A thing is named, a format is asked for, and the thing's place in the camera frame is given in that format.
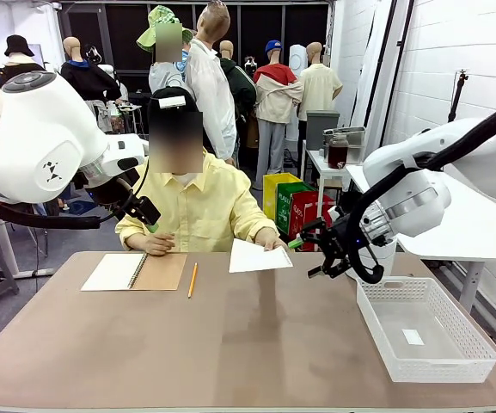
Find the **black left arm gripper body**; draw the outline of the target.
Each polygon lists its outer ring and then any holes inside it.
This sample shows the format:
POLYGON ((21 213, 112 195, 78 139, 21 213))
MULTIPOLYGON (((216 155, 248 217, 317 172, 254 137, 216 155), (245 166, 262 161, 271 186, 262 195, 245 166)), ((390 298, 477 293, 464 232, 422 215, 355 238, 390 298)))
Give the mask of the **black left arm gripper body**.
POLYGON ((140 179, 136 169, 131 169, 97 187, 85 187, 91 199, 100 206, 121 206, 133 193, 133 186, 140 179))

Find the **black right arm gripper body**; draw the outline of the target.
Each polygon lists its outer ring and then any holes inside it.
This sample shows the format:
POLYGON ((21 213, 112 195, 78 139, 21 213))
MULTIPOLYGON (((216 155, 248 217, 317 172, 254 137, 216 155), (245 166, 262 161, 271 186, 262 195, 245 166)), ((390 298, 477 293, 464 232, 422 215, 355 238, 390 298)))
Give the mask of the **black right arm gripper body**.
POLYGON ((348 228, 350 218, 350 214, 343 215, 328 227, 330 246, 322 251, 324 256, 361 262, 359 251, 368 247, 369 241, 359 226, 348 228))

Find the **person's right hand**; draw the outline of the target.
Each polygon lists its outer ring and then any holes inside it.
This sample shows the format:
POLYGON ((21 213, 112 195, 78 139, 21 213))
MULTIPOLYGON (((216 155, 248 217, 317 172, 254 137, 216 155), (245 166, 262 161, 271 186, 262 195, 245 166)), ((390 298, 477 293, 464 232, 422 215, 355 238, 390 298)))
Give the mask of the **person's right hand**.
POLYGON ((151 233, 142 242, 142 249, 151 256, 165 256, 174 247, 175 236, 169 233, 151 233))

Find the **person's left hand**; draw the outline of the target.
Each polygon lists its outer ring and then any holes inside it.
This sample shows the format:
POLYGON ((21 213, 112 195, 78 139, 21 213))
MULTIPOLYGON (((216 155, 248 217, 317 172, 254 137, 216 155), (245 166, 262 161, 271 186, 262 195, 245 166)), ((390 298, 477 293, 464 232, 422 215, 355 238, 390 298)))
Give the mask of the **person's left hand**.
POLYGON ((275 250, 277 248, 288 249, 286 243, 284 243, 279 236, 274 231, 265 231, 257 236, 257 242, 264 247, 265 251, 275 250))

